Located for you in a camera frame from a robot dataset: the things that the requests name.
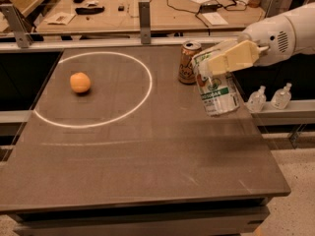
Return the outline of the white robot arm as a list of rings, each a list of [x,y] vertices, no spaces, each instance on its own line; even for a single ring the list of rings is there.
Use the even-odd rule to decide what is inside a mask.
[[[211,75],[270,66],[315,49],[315,3],[309,3],[248,26],[237,41],[218,44],[206,62]]]

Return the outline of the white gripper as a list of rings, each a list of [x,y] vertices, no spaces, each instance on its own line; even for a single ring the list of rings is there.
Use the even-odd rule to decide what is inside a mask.
[[[211,48],[214,54],[206,64],[213,76],[253,65],[270,66],[290,58],[295,31],[287,16],[277,15],[248,26],[238,41],[227,40]]]

